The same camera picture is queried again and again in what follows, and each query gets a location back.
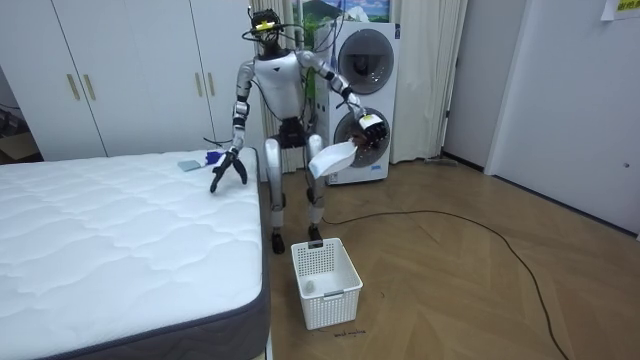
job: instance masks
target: poster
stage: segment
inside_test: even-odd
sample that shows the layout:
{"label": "poster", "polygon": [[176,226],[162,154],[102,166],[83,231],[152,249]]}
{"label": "poster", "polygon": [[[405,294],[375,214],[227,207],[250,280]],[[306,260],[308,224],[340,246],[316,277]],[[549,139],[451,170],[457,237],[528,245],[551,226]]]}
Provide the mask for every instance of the poster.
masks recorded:
{"label": "poster", "polygon": [[602,21],[640,17],[640,0],[607,0]]}
{"label": "poster", "polygon": [[[303,0],[305,22],[333,20],[345,10],[351,20],[361,22],[389,22],[390,0]],[[294,16],[297,0],[292,0]]]}

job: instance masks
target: mattress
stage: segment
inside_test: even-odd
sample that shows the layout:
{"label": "mattress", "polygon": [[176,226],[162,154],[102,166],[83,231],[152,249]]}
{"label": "mattress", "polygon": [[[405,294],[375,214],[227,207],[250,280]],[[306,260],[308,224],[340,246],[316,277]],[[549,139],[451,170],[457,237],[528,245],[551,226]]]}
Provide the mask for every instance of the mattress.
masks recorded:
{"label": "mattress", "polygon": [[216,194],[205,151],[0,166],[0,359],[239,359],[264,351],[255,150]]}

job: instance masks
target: white mattress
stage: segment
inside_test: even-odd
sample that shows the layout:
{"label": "white mattress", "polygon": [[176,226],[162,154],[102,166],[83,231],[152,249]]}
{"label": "white mattress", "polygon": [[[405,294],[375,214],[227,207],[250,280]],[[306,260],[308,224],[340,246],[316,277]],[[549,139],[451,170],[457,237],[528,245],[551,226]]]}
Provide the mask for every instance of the white mattress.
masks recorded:
{"label": "white mattress", "polygon": [[262,285],[255,151],[216,194],[206,152],[0,166],[0,359],[212,316]]}

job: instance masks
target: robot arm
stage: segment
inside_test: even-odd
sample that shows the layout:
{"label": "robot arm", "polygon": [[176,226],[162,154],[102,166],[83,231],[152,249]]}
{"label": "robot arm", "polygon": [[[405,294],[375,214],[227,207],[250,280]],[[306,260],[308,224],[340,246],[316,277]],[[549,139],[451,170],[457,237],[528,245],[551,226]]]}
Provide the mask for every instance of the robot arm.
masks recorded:
{"label": "robot arm", "polygon": [[229,151],[236,155],[244,147],[244,131],[247,117],[249,117],[250,106],[247,100],[251,92],[251,80],[253,79],[253,61],[245,61],[238,70],[238,81],[236,84],[236,103],[233,106],[233,140]]}
{"label": "robot arm", "polygon": [[238,155],[244,147],[245,123],[249,117],[250,106],[247,100],[251,91],[251,80],[253,79],[253,61],[245,61],[240,65],[238,70],[238,81],[236,85],[236,103],[233,106],[233,139],[231,147],[224,154],[224,158],[219,166],[213,169],[213,181],[211,182],[210,191],[213,193],[218,187],[218,182],[224,175],[224,172],[233,165],[233,168],[240,174],[243,184],[247,183],[247,170],[245,169]]}
{"label": "robot arm", "polygon": [[376,115],[367,115],[366,109],[360,105],[360,98],[353,93],[347,79],[335,72],[326,61],[311,51],[299,51],[296,56],[302,66],[311,67],[329,82],[331,90],[342,96],[344,103],[347,104],[354,119],[360,125],[366,143],[375,144],[387,136],[387,128],[382,119]]}

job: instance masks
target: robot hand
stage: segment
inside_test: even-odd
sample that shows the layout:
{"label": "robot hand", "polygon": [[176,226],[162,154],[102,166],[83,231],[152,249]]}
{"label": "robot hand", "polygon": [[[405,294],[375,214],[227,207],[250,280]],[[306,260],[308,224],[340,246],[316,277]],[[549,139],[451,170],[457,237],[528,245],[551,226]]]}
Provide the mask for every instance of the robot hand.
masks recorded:
{"label": "robot hand", "polygon": [[375,147],[388,135],[384,121],[375,114],[362,116],[358,120],[358,125],[362,129],[362,134],[354,135],[357,145]]}
{"label": "robot hand", "polygon": [[231,149],[227,150],[226,153],[224,153],[224,159],[222,159],[220,165],[213,168],[213,181],[211,182],[211,187],[209,188],[209,191],[211,191],[212,194],[216,191],[218,182],[220,182],[220,179],[222,179],[222,175],[224,175],[224,172],[231,165],[233,165],[233,168],[240,175],[242,184],[247,184],[247,169],[245,169],[240,159],[238,159],[238,153],[239,151],[236,148],[232,147]]}

